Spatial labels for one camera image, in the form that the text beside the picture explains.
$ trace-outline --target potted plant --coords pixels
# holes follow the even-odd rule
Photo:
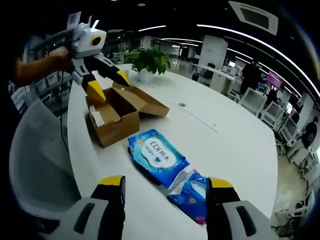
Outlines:
[[[138,48],[128,52],[124,57],[125,64],[132,64],[131,69],[138,72],[138,81],[150,81],[156,72],[164,74],[172,65],[169,57],[153,48]]]

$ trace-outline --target table surface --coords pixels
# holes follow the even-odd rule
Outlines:
[[[205,65],[199,65],[199,64],[193,64],[194,66],[196,67],[199,67],[199,68],[203,68],[203,69],[206,69],[206,70],[209,70],[211,72],[214,72],[214,73],[217,73],[217,74],[220,74],[224,77],[226,77],[227,79],[230,79],[232,81],[235,80],[235,77],[234,76],[231,76],[230,74],[226,73],[226,72],[223,72],[223,71],[220,71],[218,69],[215,69],[215,68],[212,68],[210,66],[205,66]]]
[[[118,67],[131,68],[128,64]],[[112,85],[108,78],[94,75],[103,88]],[[136,75],[129,71],[131,79]],[[131,83],[170,108],[166,118],[141,120],[140,132],[157,129],[202,175],[228,180],[242,200],[271,217],[278,179],[271,129],[220,93],[169,71],[148,83]],[[99,146],[94,134],[89,134],[87,115],[85,92],[73,83],[67,118],[73,174],[82,197],[90,197],[99,180],[125,175],[122,239],[206,239],[204,226],[172,205],[135,169],[127,152],[127,139],[104,149]]]

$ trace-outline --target blue package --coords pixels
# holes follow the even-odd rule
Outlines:
[[[157,130],[128,138],[133,160],[169,189],[188,165],[186,158]]]
[[[196,170],[192,170],[167,198],[196,223],[205,224],[206,184],[207,179]]]

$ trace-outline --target open cardboard box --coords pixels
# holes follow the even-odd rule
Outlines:
[[[165,117],[169,112],[168,107],[135,86],[114,83],[103,93],[104,103],[86,97],[89,116],[103,148],[138,132],[139,113]]]

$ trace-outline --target ceiling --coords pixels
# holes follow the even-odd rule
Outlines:
[[[90,1],[88,4],[74,3],[67,1],[67,7],[63,9],[65,13],[82,11],[81,20],[86,22],[89,15],[93,15],[93,20],[99,20],[98,28],[102,30],[123,30],[112,33],[116,39],[120,34],[124,38],[140,36],[152,36],[157,38],[179,38],[202,41],[204,35],[222,37],[228,42],[230,49],[241,52],[250,57],[258,57],[260,62],[280,74],[300,93],[311,92],[317,102],[320,97],[305,76],[297,70],[290,62],[281,55],[274,52],[265,45],[248,37],[235,34],[233,32],[199,27],[197,24],[218,26],[241,33],[245,33],[257,38],[291,59],[313,82],[316,88],[319,85],[319,57],[312,58],[311,50],[306,45],[306,36],[315,46],[319,53],[319,26],[315,23],[317,16],[317,6],[314,2],[305,0],[304,4],[293,3],[292,1],[275,0],[240,0],[239,2],[263,9],[278,17],[278,31],[272,35],[265,30],[243,23],[239,20],[231,5],[227,0],[104,0]],[[55,23],[57,26],[66,25],[66,19],[61,17]],[[138,32],[140,29],[154,26],[166,25],[163,28],[150,29]],[[238,56],[249,61],[243,55],[228,51],[230,56]]]

